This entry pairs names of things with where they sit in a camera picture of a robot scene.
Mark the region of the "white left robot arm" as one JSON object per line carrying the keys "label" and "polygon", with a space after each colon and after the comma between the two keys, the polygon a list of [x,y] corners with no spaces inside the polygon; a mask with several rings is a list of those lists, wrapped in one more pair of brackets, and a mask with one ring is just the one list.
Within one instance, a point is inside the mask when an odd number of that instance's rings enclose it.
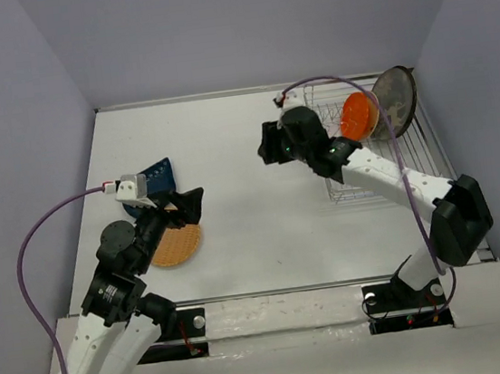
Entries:
{"label": "white left robot arm", "polygon": [[140,277],[167,229],[199,223],[203,193],[198,187],[142,197],[135,222],[105,226],[72,344],[68,350],[59,342],[53,345],[58,374],[130,374],[157,340],[176,331],[176,304],[147,292]]}

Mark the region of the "grey deer plate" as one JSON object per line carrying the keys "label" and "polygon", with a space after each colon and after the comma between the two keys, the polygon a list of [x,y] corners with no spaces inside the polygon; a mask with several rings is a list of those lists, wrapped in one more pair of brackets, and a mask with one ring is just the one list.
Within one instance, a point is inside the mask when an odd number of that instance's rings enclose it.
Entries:
{"label": "grey deer plate", "polygon": [[409,79],[404,68],[399,65],[386,70],[371,90],[381,108],[385,110],[396,138],[408,130],[409,107],[412,101]]}

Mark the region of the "large teal floral plate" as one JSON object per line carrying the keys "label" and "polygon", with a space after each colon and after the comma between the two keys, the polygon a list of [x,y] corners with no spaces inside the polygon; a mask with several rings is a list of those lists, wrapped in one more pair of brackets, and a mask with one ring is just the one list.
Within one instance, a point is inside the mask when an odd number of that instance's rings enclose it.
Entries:
{"label": "large teal floral plate", "polygon": [[410,91],[411,91],[411,103],[409,107],[409,125],[412,123],[413,119],[415,118],[416,115],[416,108],[417,108],[417,103],[418,103],[418,87],[416,84],[416,79],[412,74],[412,70],[408,68],[405,69],[405,74],[407,75],[409,79],[409,84],[410,84]]}

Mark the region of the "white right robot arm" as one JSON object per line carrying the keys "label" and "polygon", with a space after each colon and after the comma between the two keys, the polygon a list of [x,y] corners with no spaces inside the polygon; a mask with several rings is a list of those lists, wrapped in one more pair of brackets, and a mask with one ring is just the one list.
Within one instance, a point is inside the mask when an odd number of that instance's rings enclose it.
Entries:
{"label": "white right robot arm", "polygon": [[449,267],[465,266],[494,220],[476,179],[436,177],[404,168],[358,141],[331,137],[306,106],[285,110],[262,125],[259,157],[265,164],[302,161],[320,177],[366,188],[410,209],[425,243],[395,272],[391,296],[412,306],[424,288]]}

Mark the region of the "orange glossy plate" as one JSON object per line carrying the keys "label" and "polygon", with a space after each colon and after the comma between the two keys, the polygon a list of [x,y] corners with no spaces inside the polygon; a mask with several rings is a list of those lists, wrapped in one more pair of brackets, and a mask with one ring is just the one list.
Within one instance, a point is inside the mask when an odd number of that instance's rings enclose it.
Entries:
{"label": "orange glossy plate", "polygon": [[341,109],[341,135],[347,139],[364,140],[372,136],[378,126],[380,112],[372,98],[356,91],[344,102]]}

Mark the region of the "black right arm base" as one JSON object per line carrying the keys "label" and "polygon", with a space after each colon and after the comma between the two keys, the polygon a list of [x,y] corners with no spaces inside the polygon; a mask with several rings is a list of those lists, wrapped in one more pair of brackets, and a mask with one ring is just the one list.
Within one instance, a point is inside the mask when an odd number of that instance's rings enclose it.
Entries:
{"label": "black right arm base", "polygon": [[390,283],[362,286],[361,310],[372,335],[454,324],[438,278],[412,295],[396,297],[391,289]]}

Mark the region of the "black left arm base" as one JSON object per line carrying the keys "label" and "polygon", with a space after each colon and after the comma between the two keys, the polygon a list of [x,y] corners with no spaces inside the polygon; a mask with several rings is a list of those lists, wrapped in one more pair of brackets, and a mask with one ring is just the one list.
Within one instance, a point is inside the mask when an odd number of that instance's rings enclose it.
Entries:
{"label": "black left arm base", "polygon": [[203,306],[178,309],[175,324],[162,332],[156,343],[141,356],[139,364],[149,365],[207,357],[209,344],[205,317]]}

